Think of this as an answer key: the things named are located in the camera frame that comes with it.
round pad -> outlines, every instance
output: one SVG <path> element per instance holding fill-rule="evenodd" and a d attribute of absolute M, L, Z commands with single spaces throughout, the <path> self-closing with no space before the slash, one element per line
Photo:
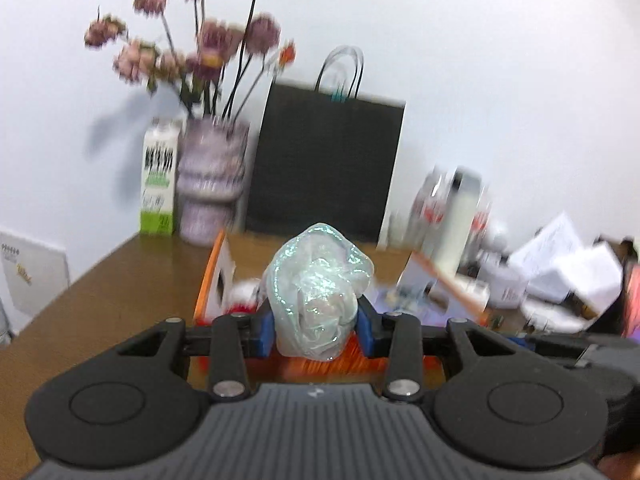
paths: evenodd
<path fill-rule="evenodd" d="M 593 452 L 607 405 L 561 367 L 527 354 L 479 358 L 437 392 L 433 413 L 465 454 L 519 470 L 554 468 Z"/>
<path fill-rule="evenodd" d="M 38 389 L 25 424 L 38 452 L 88 469 L 147 462 L 174 449 L 200 420 L 200 397 L 146 358 L 89 361 Z"/>
<path fill-rule="evenodd" d="M 562 411 L 562 397 L 551 388 L 536 383 L 496 386 L 487 400 L 497 416 L 523 426 L 549 422 Z"/>
<path fill-rule="evenodd" d="M 145 394 L 124 383 L 91 384 L 71 399 L 71 413 L 88 424 L 118 424 L 135 417 Z"/>

plastic bottle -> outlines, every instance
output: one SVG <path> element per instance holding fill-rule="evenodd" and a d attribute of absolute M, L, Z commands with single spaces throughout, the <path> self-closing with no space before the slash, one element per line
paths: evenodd
<path fill-rule="evenodd" d="M 478 253 L 480 251 L 482 238 L 484 237 L 484 232 L 486 231 L 490 212 L 491 198 L 489 196 L 489 187 L 484 186 L 478 201 L 476 216 L 474 216 L 474 220 L 471 222 L 471 230 L 469 231 L 465 250 L 462 253 L 462 259 L 460 261 L 461 265 L 473 264 L 478 260 Z"/>
<path fill-rule="evenodd" d="M 447 276 L 456 275 L 471 224 L 478 211 L 481 191 L 482 183 L 477 175 L 464 168 L 456 170 L 442 229 L 431 253 L 433 264 Z"/>
<path fill-rule="evenodd" d="M 415 251 L 424 250 L 428 241 L 429 248 L 433 248 L 432 231 L 442 220 L 447 191 L 447 173 L 436 166 L 424 179 L 424 184 L 415 196 L 404 236 L 404 244 L 407 247 Z"/>

metal screw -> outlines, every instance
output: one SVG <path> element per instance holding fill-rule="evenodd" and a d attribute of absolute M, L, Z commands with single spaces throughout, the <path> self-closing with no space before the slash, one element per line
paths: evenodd
<path fill-rule="evenodd" d="M 238 381 L 220 381 L 213 386 L 213 392 L 219 397 L 237 397 L 244 393 L 244 384 Z"/>
<path fill-rule="evenodd" d="M 392 394 L 408 397 L 420 391 L 420 384 L 411 379 L 396 379 L 389 383 L 388 390 Z"/>

white bottle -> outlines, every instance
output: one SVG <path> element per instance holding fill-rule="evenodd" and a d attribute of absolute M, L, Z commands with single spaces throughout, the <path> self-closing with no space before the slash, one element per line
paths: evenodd
<path fill-rule="evenodd" d="M 409 224 L 404 236 L 404 244 L 407 247 L 419 251 L 426 238 L 433 238 L 430 230 L 433 224 L 442 219 L 441 204 L 444 204 L 446 199 L 444 194 L 443 200 L 446 179 L 447 173 L 437 166 L 424 179 L 409 213 Z"/>
<path fill-rule="evenodd" d="M 456 170 L 444 221 L 431 254 L 431 261 L 436 268 L 448 276 L 455 276 L 458 270 L 471 224 L 476 216 L 481 191 L 482 183 L 478 176 L 463 168 Z"/>

ridged surface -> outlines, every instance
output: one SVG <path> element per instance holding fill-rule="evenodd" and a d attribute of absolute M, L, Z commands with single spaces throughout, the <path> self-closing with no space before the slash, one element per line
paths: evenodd
<path fill-rule="evenodd" d="M 45 462 L 30 480 L 604 480 L 585 464 L 510 472 L 444 444 L 415 406 L 386 402 L 367 384 L 265 384 L 219 404 L 179 448 L 118 471 Z"/>

